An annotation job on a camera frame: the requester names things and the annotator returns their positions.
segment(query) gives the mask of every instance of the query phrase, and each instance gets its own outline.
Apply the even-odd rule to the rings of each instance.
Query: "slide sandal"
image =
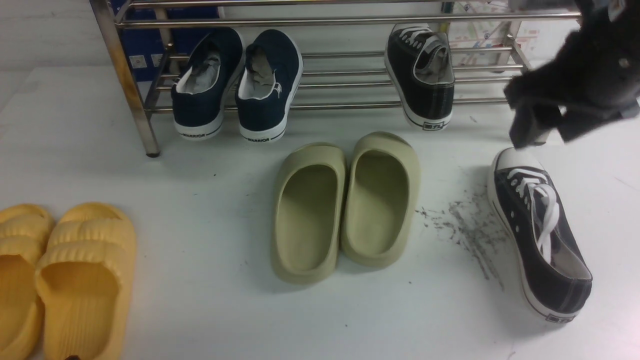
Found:
[[[91,202],[62,217],[35,275],[47,360],[119,358],[135,260],[136,233],[119,209]]]
[[[37,205],[0,211],[0,359],[23,360],[40,339],[44,308],[33,284],[38,259],[53,229]]]
[[[344,253],[366,266],[396,262],[406,246],[419,190],[420,163],[406,141],[383,132],[360,139],[342,223]]]
[[[271,264],[283,281],[327,278],[338,259],[347,161],[330,143],[312,143],[285,159],[276,180]]]

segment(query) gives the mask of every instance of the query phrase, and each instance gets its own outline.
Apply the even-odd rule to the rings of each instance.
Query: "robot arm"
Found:
[[[516,148],[552,128],[570,141],[640,113],[640,0],[612,0],[601,8],[587,0],[578,7],[582,27],[556,58],[504,89],[515,110],[509,136]]]

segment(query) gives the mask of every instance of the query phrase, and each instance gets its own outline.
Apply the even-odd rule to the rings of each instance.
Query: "yellow slide sandal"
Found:
[[[53,229],[37,205],[0,211],[0,359],[23,360],[40,338],[44,309],[33,284],[35,265]]]
[[[136,260],[133,224],[97,202],[69,210],[36,269],[46,360],[120,357]]]

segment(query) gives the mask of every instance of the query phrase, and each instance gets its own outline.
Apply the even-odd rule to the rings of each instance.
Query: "stainless steel rack bar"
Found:
[[[169,114],[172,112],[169,106],[158,106],[157,102],[161,92],[169,91],[171,85],[167,81],[173,81],[178,77],[179,63],[188,60],[185,54],[177,54],[170,28],[204,28],[204,27],[272,27],[272,26],[332,26],[332,25],[364,25],[364,24],[400,24],[411,22],[454,22],[454,21],[501,21],[509,26],[509,33],[505,38],[503,47],[491,48],[462,48],[451,49],[453,53],[497,53],[500,56],[496,65],[473,65],[455,67],[456,73],[487,71],[520,71],[531,69],[518,44],[515,42],[515,22],[523,20],[561,20],[578,19],[579,12],[557,13],[476,13],[472,15],[441,14],[441,15],[416,15],[416,16],[370,16],[370,17],[325,17],[325,18],[291,18],[291,19],[189,19],[172,20],[166,16],[168,8],[185,8],[189,6],[280,6],[280,5],[305,5],[305,4],[381,4],[381,3],[410,3],[425,0],[127,0],[114,14],[109,0],[90,0],[96,21],[102,33],[107,50],[113,62],[118,80],[122,86],[127,103],[133,114],[138,128],[142,144],[147,156],[160,155],[160,148],[156,141],[151,117],[153,114]],[[156,20],[132,20],[127,16],[135,9],[153,9],[156,12]],[[159,63],[159,72],[151,83],[146,98],[142,98],[135,82],[131,66],[127,61],[122,47],[123,29],[159,29],[165,47],[165,53]],[[356,51],[343,53],[307,53],[303,54],[305,60],[342,59],[342,58],[372,58],[383,56],[383,51]],[[507,64],[512,58],[515,64]],[[339,78],[345,76],[373,76],[387,75],[385,69],[345,69],[345,70],[306,70],[305,78]],[[483,76],[483,77],[459,77],[457,85],[503,83],[509,81],[509,76]],[[332,81],[332,82],[308,82],[300,85],[301,89],[327,89],[327,88],[372,88],[390,86],[387,79],[368,81]],[[456,99],[455,105],[465,104],[506,104],[503,97]],[[340,102],[340,103],[294,103],[292,110],[350,110],[350,109],[383,109],[397,108],[401,106],[399,101],[378,102]],[[227,106],[226,111],[234,111],[234,106]]]
[[[579,12],[570,13],[491,13],[473,15],[433,15],[433,16],[388,16],[388,17],[327,17],[300,19],[232,19],[232,20],[123,20],[116,23],[122,29],[163,29],[163,28],[209,28],[211,26],[273,27],[273,26],[329,26],[329,25],[381,25],[404,24],[413,22],[452,22],[452,21],[521,21],[527,20],[566,20],[578,19]]]

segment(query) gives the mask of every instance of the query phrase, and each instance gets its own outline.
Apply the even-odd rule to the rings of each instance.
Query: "sneaker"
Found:
[[[589,297],[593,278],[549,174],[529,153],[506,149],[493,161],[487,192],[516,244],[529,305],[547,321],[570,322]]]
[[[410,125],[425,131],[447,127],[455,82],[447,34],[424,25],[396,25],[385,49],[385,66]]]
[[[222,128],[225,100],[244,64],[242,37],[217,28],[195,47],[186,70],[173,84],[175,128],[188,140],[205,140]]]
[[[267,30],[246,48],[246,66],[236,90],[245,139],[272,142],[282,137],[300,77],[302,55],[287,34]]]

